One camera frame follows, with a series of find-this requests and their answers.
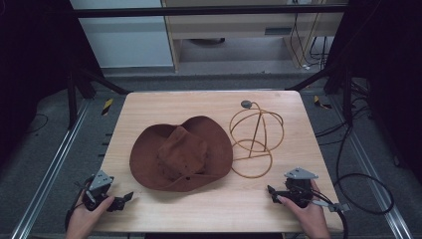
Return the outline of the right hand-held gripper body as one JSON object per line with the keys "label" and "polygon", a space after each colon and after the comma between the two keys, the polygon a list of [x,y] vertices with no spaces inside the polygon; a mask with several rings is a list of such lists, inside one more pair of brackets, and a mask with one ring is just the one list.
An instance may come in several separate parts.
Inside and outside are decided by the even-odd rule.
{"label": "right hand-held gripper body", "polygon": [[317,179],[317,175],[297,167],[285,173],[286,187],[288,189],[286,197],[295,202],[300,208],[306,208],[312,200],[312,184],[313,179]]}

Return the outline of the white cabinet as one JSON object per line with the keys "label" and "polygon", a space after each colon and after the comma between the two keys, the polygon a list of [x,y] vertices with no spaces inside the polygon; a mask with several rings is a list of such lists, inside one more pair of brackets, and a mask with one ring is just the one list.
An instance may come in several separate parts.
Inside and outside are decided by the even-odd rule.
{"label": "white cabinet", "polygon": [[[75,10],[154,8],[160,0],[71,0]],[[163,17],[81,18],[103,69],[172,67]]]}

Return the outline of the black horizontal frame bar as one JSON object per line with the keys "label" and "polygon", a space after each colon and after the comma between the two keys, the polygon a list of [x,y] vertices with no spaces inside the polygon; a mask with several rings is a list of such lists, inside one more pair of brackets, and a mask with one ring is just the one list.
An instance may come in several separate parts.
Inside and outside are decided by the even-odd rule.
{"label": "black horizontal frame bar", "polygon": [[195,6],[124,9],[83,9],[70,12],[78,18],[110,17],[155,17],[155,16],[200,16],[243,14],[288,14],[288,13],[339,13],[345,12],[347,4],[321,5],[242,5],[242,6]]}

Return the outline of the silver metal floor rail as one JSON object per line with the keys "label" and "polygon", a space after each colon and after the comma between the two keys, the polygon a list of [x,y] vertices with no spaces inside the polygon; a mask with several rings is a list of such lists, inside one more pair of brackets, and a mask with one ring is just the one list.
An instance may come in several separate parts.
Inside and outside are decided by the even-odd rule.
{"label": "silver metal floor rail", "polygon": [[41,209],[51,191],[51,188],[62,168],[63,163],[73,145],[73,142],[85,120],[87,111],[91,105],[91,100],[82,100],[81,106],[77,111],[77,119],[73,126],[71,126],[61,141],[55,156],[52,159],[42,181],[40,182],[30,204],[27,206],[25,213],[16,225],[11,239],[27,239],[33,225],[38,218]]}
{"label": "silver metal floor rail", "polygon": [[384,210],[383,216],[386,218],[394,237],[396,239],[414,239],[410,229],[395,204],[395,199],[388,192],[387,186],[381,185],[382,179],[377,173],[374,165],[371,163],[357,133],[354,132],[352,127],[345,122],[342,115],[340,100],[333,96],[329,96],[328,98],[340,122],[344,123],[346,127],[346,138],[344,140],[349,141],[351,149],[355,154],[356,161],[362,170],[362,174],[366,177],[379,207]]}

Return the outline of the brown felt cowboy hat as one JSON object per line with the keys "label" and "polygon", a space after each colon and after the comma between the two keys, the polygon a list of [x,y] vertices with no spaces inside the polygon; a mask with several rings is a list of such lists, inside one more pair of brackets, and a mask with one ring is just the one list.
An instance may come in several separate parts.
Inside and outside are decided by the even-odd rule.
{"label": "brown felt cowboy hat", "polygon": [[233,148],[225,130],[199,116],[179,125],[146,128],[132,147],[129,168],[146,188],[188,192],[226,176],[232,163]]}

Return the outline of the black curtain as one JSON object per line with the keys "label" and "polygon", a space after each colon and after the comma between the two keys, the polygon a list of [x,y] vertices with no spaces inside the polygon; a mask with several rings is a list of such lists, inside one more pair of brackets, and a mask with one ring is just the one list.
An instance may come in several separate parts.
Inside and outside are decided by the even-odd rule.
{"label": "black curtain", "polygon": [[101,67],[70,0],[0,0],[0,169],[11,161],[38,102],[67,87],[67,73]]}
{"label": "black curtain", "polygon": [[370,82],[370,103],[422,183],[422,0],[348,0],[328,63]]}

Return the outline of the person's right hand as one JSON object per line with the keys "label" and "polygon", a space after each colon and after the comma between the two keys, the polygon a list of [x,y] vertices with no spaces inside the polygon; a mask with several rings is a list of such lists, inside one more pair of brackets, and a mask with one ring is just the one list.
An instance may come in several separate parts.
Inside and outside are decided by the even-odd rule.
{"label": "person's right hand", "polygon": [[304,233],[305,230],[328,231],[323,209],[321,206],[309,204],[306,208],[300,208],[291,199],[289,199],[289,201],[283,205],[296,216]]}

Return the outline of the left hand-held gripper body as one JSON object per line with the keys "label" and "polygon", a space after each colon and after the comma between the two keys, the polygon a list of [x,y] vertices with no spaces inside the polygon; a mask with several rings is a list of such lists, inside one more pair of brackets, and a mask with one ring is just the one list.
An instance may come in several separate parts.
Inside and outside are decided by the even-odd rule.
{"label": "left hand-held gripper body", "polygon": [[113,182],[113,177],[101,169],[90,178],[89,186],[85,191],[83,203],[90,211],[94,211],[107,199],[107,192]]}

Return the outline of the black metal stand legs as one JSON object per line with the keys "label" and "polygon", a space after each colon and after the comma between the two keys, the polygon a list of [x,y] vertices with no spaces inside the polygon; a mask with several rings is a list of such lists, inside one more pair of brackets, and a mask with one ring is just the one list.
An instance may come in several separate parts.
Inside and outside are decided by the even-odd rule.
{"label": "black metal stand legs", "polygon": [[100,75],[90,72],[89,70],[71,70],[67,77],[69,106],[68,129],[73,128],[78,119],[76,91],[79,91],[83,95],[84,99],[92,99],[96,95],[96,90],[92,86],[91,81],[99,83],[119,95],[129,94],[129,90],[123,89],[114,83],[109,82],[105,77],[101,77]]}
{"label": "black metal stand legs", "polygon": [[311,85],[317,80],[328,77],[323,90],[327,94],[334,94],[339,88],[342,88],[342,115],[345,122],[352,126],[352,112],[351,112],[351,67],[348,65],[330,65],[323,70],[313,74],[304,81],[287,88],[287,91],[301,91],[306,86]]}

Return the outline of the person's left hand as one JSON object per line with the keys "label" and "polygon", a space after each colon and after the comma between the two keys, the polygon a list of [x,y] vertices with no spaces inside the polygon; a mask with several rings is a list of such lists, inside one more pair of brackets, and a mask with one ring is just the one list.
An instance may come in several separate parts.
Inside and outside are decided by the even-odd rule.
{"label": "person's left hand", "polygon": [[82,202],[82,199],[82,196],[78,198],[77,207],[74,209],[73,214],[70,217],[67,232],[83,231],[92,233],[102,215],[113,203],[114,197],[108,197],[94,211],[88,210]]}

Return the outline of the yellow black striped tape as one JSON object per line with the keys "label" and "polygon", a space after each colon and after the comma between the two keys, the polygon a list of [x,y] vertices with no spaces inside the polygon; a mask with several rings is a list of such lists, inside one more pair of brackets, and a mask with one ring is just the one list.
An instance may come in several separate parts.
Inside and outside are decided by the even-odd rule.
{"label": "yellow black striped tape", "polygon": [[314,96],[314,104],[317,107],[320,107],[322,109],[330,110],[332,109],[332,106],[330,104],[323,104],[318,96]]}
{"label": "yellow black striped tape", "polygon": [[107,99],[105,101],[104,107],[103,107],[102,112],[101,112],[101,115],[102,116],[106,116],[107,115],[107,113],[108,113],[108,111],[109,111],[112,103],[113,103],[113,99]]}

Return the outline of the light wooden desk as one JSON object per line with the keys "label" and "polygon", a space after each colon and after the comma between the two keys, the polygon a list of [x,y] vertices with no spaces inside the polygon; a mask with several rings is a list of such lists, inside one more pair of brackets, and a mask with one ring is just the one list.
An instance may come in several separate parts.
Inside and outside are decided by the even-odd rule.
{"label": "light wooden desk", "polygon": [[[342,4],[348,0],[160,0],[164,7],[237,5]],[[316,37],[333,37],[342,13],[288,13],[246,15],[167,16],[165,23],[172,60],[179,66],[182,42],[188,39],[281,37],[296,67],[306,63],[306,55]]]}

